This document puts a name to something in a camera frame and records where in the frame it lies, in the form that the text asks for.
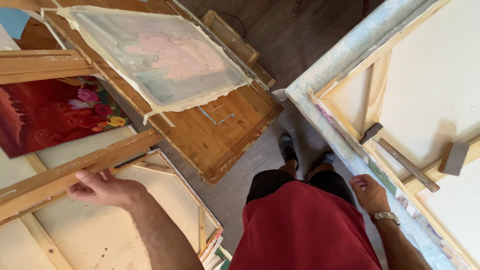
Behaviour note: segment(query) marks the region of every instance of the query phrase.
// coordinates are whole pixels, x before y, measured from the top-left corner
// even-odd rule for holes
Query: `hammer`
[[[361,145],[373,138],[383,149],[385,149],[392,157],[394,157],[405,169],[411,172],[415,177],[420,180],[431,192],[437,192],[440,186],[437,185],[432,179],[425,175],[417,166],[409,161],[404,155],[400,154],[391,144],[385,141],[377,133],[384,126],[380,123],[373,124],[369,129],[365,131],[363,138],[359,141]]]

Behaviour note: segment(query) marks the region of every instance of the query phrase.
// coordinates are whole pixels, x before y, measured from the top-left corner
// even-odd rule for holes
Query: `flower painting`
[[[130,123],[93,76],[0,85],[0,147],[9,158]]]

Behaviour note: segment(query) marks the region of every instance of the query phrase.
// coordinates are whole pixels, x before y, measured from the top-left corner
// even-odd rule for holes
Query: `hammer handle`
[[[411,172],[415,177],[424,184],[431,192],[437,192],[440,186],[437,185],[432,179],[425,175],[417,166],[410,162],[404,155],[398,152],[391,144],[385,141],[383,138],[378,140],[378,144],[383,147],[392,157],[394,157],[405,169]]]

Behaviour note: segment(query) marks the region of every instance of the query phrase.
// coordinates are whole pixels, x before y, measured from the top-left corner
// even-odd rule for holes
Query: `painting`
[[[93,76],[0,85],[0,147],[9,158],[130,123]]]
[[[158,112],[204,105],[252,82],[181,16],[91,6],[58,13]]]

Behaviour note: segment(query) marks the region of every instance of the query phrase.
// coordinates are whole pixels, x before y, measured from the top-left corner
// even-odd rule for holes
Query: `black shorts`
[[[282,170],[267,170],[259,172],[253,177],[250,191],[247,195],[247,203],[251,200],[263,198],[269,194],[277,191],[283,184],[291,181],[300,181],[288,172]],[[336,195],[356,208],[355,200],[352,192],[347,186],[347,183],[343,180],[343,177],[334,171],[320,171],[317,172],[308,183],[300,181],[302,183],[319,188],[323,191]]]

